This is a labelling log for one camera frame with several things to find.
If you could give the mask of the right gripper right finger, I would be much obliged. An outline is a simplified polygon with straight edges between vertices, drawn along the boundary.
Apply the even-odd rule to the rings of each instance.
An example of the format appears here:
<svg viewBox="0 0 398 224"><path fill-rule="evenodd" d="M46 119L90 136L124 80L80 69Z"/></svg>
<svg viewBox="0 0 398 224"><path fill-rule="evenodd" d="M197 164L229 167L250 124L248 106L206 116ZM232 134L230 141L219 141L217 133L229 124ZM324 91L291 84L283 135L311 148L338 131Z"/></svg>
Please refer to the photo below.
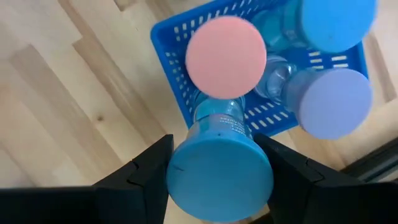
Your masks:
<svg viewBox="0 0 398 224"><path fill-rule="evenodd" d="M254 224L398 224L398 184L363 182L257 134L274 172L270 213Z"/></svg>

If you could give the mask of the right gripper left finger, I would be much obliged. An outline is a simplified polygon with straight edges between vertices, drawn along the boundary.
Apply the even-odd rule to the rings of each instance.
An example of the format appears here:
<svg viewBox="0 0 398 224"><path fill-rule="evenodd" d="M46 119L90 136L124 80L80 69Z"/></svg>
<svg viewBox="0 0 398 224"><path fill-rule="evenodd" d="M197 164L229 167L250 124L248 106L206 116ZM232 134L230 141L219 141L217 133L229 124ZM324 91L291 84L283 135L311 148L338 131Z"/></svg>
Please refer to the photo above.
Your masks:
<svg viewBox="0 0 398 224"><path fill-rule="evenodd" d="M163 224L173 148L167 134L93 185L0 189L0 224Z"/></svg>

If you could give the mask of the blue capped sand hourglass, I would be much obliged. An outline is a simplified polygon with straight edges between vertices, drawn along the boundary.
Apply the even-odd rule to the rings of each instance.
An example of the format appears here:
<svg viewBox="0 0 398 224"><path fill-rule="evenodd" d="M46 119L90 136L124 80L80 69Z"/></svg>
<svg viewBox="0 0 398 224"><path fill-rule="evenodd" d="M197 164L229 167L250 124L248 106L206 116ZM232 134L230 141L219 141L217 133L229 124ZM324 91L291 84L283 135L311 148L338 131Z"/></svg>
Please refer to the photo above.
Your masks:
<svg viewBox="0 0 398 224"><path fill-rule="evenodd" d="M244 123L244 97L219 100L198 91L193 125L169 162L167 189L188 214L234 222L256 214L269 200L270 162Z"/></svg>
<svg viewBox="0 0 398 224"><path fill-rule="evenodd" d="M251 22L267 49L312 48L339 53L362 41L377 13L378 0L288 0L258 12Z"/></svg>

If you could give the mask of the purple capped sand hourglass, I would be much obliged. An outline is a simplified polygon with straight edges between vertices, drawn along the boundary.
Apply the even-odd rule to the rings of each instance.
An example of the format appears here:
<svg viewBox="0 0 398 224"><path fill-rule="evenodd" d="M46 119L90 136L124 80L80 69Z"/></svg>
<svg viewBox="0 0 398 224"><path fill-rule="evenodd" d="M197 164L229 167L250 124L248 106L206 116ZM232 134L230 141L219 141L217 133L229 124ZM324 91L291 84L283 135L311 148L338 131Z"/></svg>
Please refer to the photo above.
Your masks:
<svg viewBox="0 0 398 224"><path fill-rule="evenodd" d="M356 70L300 68L285 58L267 58L254 92L281 104L298 124L318 139L338 139L353 132L373 103L369 80Z"/></svg>

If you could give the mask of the pink capped sand hourglass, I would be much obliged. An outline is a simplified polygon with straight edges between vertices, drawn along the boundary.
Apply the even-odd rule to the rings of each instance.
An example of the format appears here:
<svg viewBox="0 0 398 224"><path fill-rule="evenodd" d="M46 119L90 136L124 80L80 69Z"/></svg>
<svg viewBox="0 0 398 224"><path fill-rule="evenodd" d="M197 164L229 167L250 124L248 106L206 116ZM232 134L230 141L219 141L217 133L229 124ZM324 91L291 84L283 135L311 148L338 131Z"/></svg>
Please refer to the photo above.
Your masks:
<svg viewBox="0 0 398 224"><path fill-rule="evenodd" d="M189 40L185 66L193 84L218 99L250 92L262 77L266 45L249 21L221 16L200 26Z"/></svg>

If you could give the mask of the blue plastic basket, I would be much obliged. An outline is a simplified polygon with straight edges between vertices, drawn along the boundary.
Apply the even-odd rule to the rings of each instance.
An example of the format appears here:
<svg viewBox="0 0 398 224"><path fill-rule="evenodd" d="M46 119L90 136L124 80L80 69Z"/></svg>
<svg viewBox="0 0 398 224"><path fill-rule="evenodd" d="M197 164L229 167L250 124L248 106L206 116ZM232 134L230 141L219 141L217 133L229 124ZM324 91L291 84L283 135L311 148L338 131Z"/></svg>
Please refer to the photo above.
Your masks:
<svg viewBox="0 0 398 224"><path fill-rule="evenodd" d="M194 32L203 23L218 16L232 15L250 20L256 13L276 9L287 1L214 0L165 19L152 28L151 41L188 127L193 124L192 94L197 88L187 75L185 52ZM361 43L338 54L292 48L282 52L282 57L300 68L350 68L368 76ZM246 94L245 100L245 123L253 133L273 136L298 125L291 112L277 103L261 98L253 91Z"/></svg>

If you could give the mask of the black aluminium table frame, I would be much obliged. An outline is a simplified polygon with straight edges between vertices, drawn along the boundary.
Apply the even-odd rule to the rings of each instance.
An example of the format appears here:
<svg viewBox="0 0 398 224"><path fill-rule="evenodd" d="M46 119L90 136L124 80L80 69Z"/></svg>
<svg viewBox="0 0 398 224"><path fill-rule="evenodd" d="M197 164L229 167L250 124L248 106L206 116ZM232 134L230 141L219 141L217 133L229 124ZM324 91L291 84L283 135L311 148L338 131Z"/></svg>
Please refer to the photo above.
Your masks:
<svg viewBox="0 0 398 224"><path fill-rule="evenodd" d="M398 138L346 166L341 172L363 182L398 184Z"/></svg>

